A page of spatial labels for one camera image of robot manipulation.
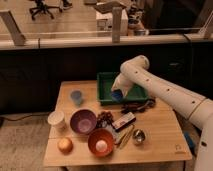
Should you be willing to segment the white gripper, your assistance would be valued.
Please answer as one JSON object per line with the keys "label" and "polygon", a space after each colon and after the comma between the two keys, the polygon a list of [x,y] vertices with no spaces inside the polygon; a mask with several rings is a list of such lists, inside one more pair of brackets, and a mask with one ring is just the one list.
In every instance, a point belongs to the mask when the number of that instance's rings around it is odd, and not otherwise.
{"label": "white gripper", "polygon": [[128,92],[133,87],[134,83],[125,77],[122,73],[120,73],[114,80],[111,90],[120,90],[124,97],[127,96]]}

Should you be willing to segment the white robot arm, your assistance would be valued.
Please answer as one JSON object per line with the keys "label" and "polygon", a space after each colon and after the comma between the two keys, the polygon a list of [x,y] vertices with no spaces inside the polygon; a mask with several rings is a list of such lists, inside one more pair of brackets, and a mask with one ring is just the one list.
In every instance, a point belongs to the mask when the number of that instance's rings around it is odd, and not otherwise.
{"label": "white robot arm", "polygon": [[112,97],[121,100],[137,84],[170,105],[201,130],[194,171],[213,171],[213,100],[151,74],[149,66],[144,55],[122,63]]}

